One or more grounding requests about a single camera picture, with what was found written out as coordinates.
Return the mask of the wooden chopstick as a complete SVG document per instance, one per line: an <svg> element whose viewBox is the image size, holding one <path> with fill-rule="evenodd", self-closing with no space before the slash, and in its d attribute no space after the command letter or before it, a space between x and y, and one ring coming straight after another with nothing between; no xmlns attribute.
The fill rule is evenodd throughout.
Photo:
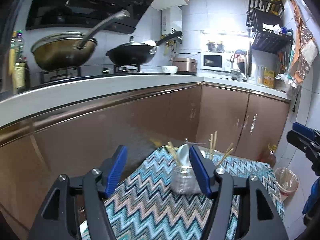
<svg viewBox="0 0 320 240"><path fill-rule="evenodd" d="M213 152L213 139L214 139L214 134L213 133L211 133L210 134L210 140L209 140L209 159L211 159L212 158L212 152Z"/></svg>
<svg viewBox="0 0 320 240"><path fill-rule="evenodd" d="M233 148L233 143L231 143L229 145L229 147L227 148L227 151L225 152L225 154L223 155L223 157L219 160L219 162L217 163L217 167L219 167L223 161L233 152L234 148Z"/></svg>
<svg viewBox="0 0 320 240"><path fill-rule="evenodd" d="M177 164L180 165L180 161L176 155L176 151L174 150L172 142L170 142L170 141L168 142L167 148L168 148L168 151L170 152L170 154L172 155L172 157L176 160Z"/></svg>
<svg viewBox="0 0 320 240"><path fill-rule="evenodd" d="M216 140L217 140L217 131L215 131L213 135L212 153L215 151L215 148L216 148Z"/></svg>

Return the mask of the white ceramic spoon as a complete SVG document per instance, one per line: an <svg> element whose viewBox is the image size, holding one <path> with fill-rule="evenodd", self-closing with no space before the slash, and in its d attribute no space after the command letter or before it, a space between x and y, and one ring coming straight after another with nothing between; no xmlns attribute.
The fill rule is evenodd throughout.
<svg viewBox="0 0 320 240"><path fill-rule="evenodd" d="M181 166L191 167L189 159L189 145L183 144L176 151L177 159Z"/></svg>

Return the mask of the kitchen faucet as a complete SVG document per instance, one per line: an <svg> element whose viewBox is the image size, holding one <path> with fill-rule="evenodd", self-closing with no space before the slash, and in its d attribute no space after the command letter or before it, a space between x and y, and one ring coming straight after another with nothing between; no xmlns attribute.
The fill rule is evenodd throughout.
<svg viewBox="0 0 320 240"><path fill-rule="evenodd" d="M240 77L244 82L247 82L248 66L246 53L243 50L236 50L230 58L231 73Z"/></svg>

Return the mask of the waste bin with bag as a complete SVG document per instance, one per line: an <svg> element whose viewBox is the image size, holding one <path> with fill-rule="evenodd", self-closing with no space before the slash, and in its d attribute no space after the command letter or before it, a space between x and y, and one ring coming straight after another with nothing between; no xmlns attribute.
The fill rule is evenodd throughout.
<svg viewBox="0 0 320 240"><path fill-rule="evenodd" d="M297 176L287 167L279 167L274 171L282 201L292 197L298 189Z"/></svg>

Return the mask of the blue gloved hand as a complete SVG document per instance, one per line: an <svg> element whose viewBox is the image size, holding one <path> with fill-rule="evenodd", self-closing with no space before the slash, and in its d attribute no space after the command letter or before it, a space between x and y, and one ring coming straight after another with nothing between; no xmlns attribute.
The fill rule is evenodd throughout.
<svg viewBox="0 0 320 240"><path fill-rule="evenodd" d="M302 211L302 214L304 215L313 208L319 198L319 181L320 178L318 177L311 187L310 195Z"/></svg>

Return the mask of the oil bottle on floor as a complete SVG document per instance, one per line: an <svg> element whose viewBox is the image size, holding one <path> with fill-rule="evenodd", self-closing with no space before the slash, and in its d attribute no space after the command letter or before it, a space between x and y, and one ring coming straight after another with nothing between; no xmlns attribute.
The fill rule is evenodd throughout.
<svg viewBox="0 0 320 240"><path fill-rule="evenodd" d="M277 145L268 144L267 148L260 154L259 161L263 163L267 163L272 168L276 164L276 156L274 155L277 150Z"/></svg>

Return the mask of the zigzag patterned table cloth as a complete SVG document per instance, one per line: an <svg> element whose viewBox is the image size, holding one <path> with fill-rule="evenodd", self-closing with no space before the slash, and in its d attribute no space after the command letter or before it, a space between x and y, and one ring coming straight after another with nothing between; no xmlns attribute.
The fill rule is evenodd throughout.
<svg viewBox="0 0 320 240"><path fill-rule="evenodd" d="M274 171L267 163L228 156L221 165L229 174L256 174L282 221L284 204ZM116 239L200 239L212 201L203 194L171 190L176 161L166 146L153 151L105 202ZM233 196L225 239L235 239L240 196Z"/></svg>

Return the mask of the yellow oil bottle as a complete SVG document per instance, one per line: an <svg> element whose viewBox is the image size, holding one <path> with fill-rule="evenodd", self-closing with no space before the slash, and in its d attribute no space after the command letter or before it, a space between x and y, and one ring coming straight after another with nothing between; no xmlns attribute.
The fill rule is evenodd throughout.
<svg viewBox="0 0 320 240"><path fill-rule="evenodd" d="M263 84L268 88L274 88L275 74L274 71L264 68Z"/></svg>

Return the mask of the gas stove top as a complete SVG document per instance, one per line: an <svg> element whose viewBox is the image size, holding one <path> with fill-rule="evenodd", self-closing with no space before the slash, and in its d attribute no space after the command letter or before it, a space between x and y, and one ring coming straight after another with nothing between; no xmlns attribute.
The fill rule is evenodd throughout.
<svg viewBox="0 0 320 240"><path fill-rule="evenodd" d="M105 77L114 75L114 65L86 65L80 67L80 73L77 68L59 69L54 72L45 72L44 70L30 74L31 88L40 87L56 80L71 79L74 81L77 77Z"/></svg>

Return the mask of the white microwave oven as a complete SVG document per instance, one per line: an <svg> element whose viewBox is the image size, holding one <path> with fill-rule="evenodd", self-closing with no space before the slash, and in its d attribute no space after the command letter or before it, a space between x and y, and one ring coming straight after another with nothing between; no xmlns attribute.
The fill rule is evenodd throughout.
<svg viewBox="0 0 320 240"><path fill-rule="evenodd" d="M213 70L218 72L231 72L231 53L227 52L203 52L201 53L202 70Z"/></svg>

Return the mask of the brass wok with glass lid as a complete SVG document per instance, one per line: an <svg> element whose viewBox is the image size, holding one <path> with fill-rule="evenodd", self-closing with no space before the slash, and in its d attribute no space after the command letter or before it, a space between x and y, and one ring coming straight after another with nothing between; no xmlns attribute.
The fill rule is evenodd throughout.
<svg viewBox="0 0 320 240"><path fill-rule="evenodd" d="M89 60L98 45L94 35L117 20L130 17L121 10L104 19L87 33L67 31L45 36L31 46L37 65L46 72L61 68L80 67Z"/></svg>

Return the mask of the copper rice cooker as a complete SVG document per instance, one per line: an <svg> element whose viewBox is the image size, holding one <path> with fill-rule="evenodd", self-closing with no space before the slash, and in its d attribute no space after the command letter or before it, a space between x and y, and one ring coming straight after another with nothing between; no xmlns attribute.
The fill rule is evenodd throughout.
<svg viewBox="0 0 320 240"><path fill-rule="evenodd" d="M177 67L177 73L181 75L196 75L197 60L192 58L174 57L172 65Z"/></svg>

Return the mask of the hanging patterned apron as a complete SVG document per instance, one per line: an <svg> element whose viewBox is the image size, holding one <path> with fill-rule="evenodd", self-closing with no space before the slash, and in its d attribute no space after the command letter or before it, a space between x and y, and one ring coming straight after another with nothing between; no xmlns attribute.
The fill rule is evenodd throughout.
<svg viewBox="0 0 320 240"><path fill-rule="evenodd" d="M293 60L289 68L291 86L300 86L310 72L318 49L312 32L302 19L300 9L295 0L290 0L294 8L296 22L296 45Z"/></svg>

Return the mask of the white bowl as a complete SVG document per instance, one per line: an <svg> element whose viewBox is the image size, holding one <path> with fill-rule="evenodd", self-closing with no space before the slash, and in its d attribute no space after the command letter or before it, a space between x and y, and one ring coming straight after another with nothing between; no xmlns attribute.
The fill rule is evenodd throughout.
<svg viewBox="0 0 320 240"><path fill-rule="evenodd" d="M178 67L177 66L163 66L162 71L165 74L174 75L177 73Z"/></svg>

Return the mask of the black wok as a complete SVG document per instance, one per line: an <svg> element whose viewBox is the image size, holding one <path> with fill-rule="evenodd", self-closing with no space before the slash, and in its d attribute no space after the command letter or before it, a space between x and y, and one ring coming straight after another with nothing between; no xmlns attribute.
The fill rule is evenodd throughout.
<svg viewBox="0 0 320 240"><path fill-rule="evenodd" d="M169 34L161 40L156 41L155 45L134 42L132 41L133 37L131 36L131 40L129 41L129 43L121 44L116 48L107 51L106 56L109 57L116 66L145 64L153 59L154 55L156 54L157 48L160 45L181 35L181 31Z"/></svg>

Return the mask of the black range hood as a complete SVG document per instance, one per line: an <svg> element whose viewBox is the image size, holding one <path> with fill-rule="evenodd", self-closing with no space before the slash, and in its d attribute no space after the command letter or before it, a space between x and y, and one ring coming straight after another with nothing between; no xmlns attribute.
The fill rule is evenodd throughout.
<svg viewBox="0 0 320 240"><path fill-rule="evenodd" d="M132 34L154 0L33 0L26 29L50 27L92 28L100 21L127 10L128 18L116 20L104 29Z"/></svg>

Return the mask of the white water heater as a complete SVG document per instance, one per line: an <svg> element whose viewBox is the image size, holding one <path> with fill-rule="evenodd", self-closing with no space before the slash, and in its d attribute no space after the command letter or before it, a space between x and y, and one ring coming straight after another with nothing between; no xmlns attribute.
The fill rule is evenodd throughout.
<svg viewBox="0 0 320 240"><path fill-rule="evenodd" d="M178 6L162 10L161 34L168 36L182 31L182 9Z"/></svg>

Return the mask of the black wall rack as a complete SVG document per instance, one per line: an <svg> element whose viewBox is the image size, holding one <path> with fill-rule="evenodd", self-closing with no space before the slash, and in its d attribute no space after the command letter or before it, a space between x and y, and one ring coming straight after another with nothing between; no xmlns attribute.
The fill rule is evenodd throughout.
<svg viewBox="0 0 320 240"><path fill-rule="evenodd" d="M293 44L292 35L275 30L275 27L284 26L281 20L283 13L282 1L248 0L246 27L252 34L252 49L276 54Z"/></svg>

